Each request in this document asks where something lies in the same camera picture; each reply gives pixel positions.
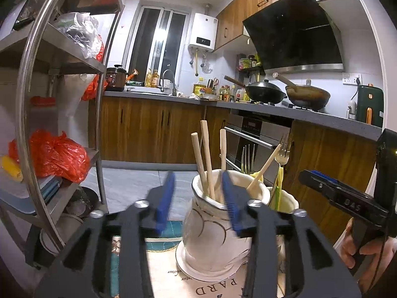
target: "human hand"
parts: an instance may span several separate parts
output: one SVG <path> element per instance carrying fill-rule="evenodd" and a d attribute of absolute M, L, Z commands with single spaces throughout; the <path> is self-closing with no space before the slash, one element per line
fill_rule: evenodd
<path fill-rule="evenodd" d="M 350 219 L 350 221 L 347 223 L 346 226 L 346 234 L 345 234 L 345 238 L 342 241 L 341 250 L 340 250 L 340 257 L 342 258 L 342 261 L 349 269 L 353 268 L 356 263 L 353 258 L 353 255 L 357 251 L 357 248 L 353 242 L 353 237 L 351 234 L 352 226 L 353 226 L 353 219 Z M 380 258 L 380 251 L 382 249 L 383 241 L 384 238 L 377 238 L 368 242 L 366 245 L 360 248 L 360 254 L 375 255 L 371 264 L 368 266 L 368 269 L 364 271 L 363 275 L 359 279 L 359 286 L 363 293 L 368 291 L 372 279 L 375 275 L 376 267 L 378 266 L 378 262 Z M 382 259 L 379 264 L 379 269 L 376 274 L 376 279 L 374 280 L 374 284 L 378 281 L 378 279 L 382 276 L 383 272 L 388 267 L 395 252 L 396 249 L 394 248 L 394 239 L 388 238 L 385 243 Z"/>

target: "built-in oven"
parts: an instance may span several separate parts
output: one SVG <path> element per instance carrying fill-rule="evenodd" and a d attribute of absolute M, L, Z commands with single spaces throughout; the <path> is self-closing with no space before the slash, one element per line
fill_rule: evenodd
<path fill-rule="evenodd" d="M 260 171 L 273 153 L 283 135 L 288 136 L 290 126 L 280 125 L 256 117 L 241 116 L 231 113 L 226 124 L 227 169 L 241 171 L 243 149 L 249 151 L 253 162 L 252 170 Z M 273 161 L 264 173 L 264 183 L 271 186 L 278 171 L 278 164 Z"/>

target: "fork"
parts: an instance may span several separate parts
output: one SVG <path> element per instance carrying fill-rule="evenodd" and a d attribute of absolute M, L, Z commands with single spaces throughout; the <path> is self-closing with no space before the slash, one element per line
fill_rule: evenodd
<path fill-rule="evenodd" d="M 254 173 L 254 155 L 255 155 L 255 145 L 252 147 L 252 156 L 250 151 L 250 145 L 243 148 L 241 153 L 241 172 L 243 174 L 253 174 Z"/>
<path fill-rule="evenodd" d="M 289 153 L 291 151 L 291 138 L 289 138 L 287 135 L 283 135 L 281 138 L 281 148 L 278 151 L 278 153 L 275 155 L 274 159 L 278 163 L 279 168 L 285 166 L 288 163 L 289 159 Z M 277 171 L 277 175 L 275 177 L 274 183 L 273 183 L 273 188 L 271 189 L 271 195 L 270 195 L 270 200 L 269 200 L 269 206 L 271 206 L 271 203 L 273 201 L 274 195 L 275 195 L 275 187 L 276 187 L 276 181 L 278 178 L 278 173 L 279 170 Z"/>

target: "wooden chopstick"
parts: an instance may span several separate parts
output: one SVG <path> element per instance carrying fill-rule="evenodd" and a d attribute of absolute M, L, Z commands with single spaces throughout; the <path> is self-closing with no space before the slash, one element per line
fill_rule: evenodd
<path fill-rule="evenodd" d="M 267 161 L 265 162 L 265 164 L 263 165 L 261 171 L 259 171 L 259 173 L 257 174 L 257 176 L 255 177 L 255 179 L 253 181 L 251 181 L 251 183 L 249 184 L 249 186 L 247 187 L 247 191 L 251 192 L 252 188 L 257 184 L 258 180 L 260 179 L 260 177 L 265 173 L 265 171 L 267 170 L 267 168 L 269 168 L 271 162 L 274 160 L 275 155 L 278 153 L 278 151 L 281 148 L 281 143 L 274 149 L 273 153 L 270 155 L 269 159 L 267 159 Z"/>
<path fill-rule="evenodd" d="M 195 152 L 197 171 L 198 174 L 200 175 L 202 193 L 204 196 L 208 196 L 207 177 L 205 176 L 204 164 L 201 158 L 199 135 L 197 134 L 197 132 L 194 132 L 191 134 L 191 136 L 192 136 L 193 150 Z"/>
<path fill-rule="evenodd" d="M 221 169 L 226 170 L 226 130 L 220 130 L 220 143 L 221 143 Z"/>
<path fill-rule="evenodd" d="M 214 180 L 212 179 L 212 165 L 211 165 L 211 154 L 210 154 L 210 137 L 208 135 L 208 125 L 206 120 L 201 120 L 201 132 L 202 132 L 202 141 L 204 144 L 204 154 L 205 154 L 205 163 L 207 166 L 207 182 L 208 188 L 210 189 L 210 197 L 213 200 L 215 199 L 215 190 L 214 190 Z"/>

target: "saucer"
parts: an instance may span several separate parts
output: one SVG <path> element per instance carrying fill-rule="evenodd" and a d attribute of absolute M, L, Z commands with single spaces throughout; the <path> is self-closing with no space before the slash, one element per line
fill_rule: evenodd
<path fill-rule="evenodd" d="M 185 261 L 186 258 L 186 251 L 185 251 L 185 246 L 183 244 L 183 241 L 180 241 L 178 244 L 176 251 L 175 251 L 175 257 L 176 257 L 176 263 L 178 267 L 189 277 L 195 280 L 199 281 L 205 281 L 209 283 L 217 283 L 220 281 L 225 281 L 232 275 L 234 275 L 237 270 L 243 265 L 245 262 L 247 262 L 247 258 L 243 258 L 240 261 L 236 262 L 235 264 L 232 265 L 231 268 L 228 270 L 221 272 L 221 271 L 208 271 L 207 273 L 201 273 L 200 271 L 197 271 L 193 269 L 189 264 L 187 264 Z"/>

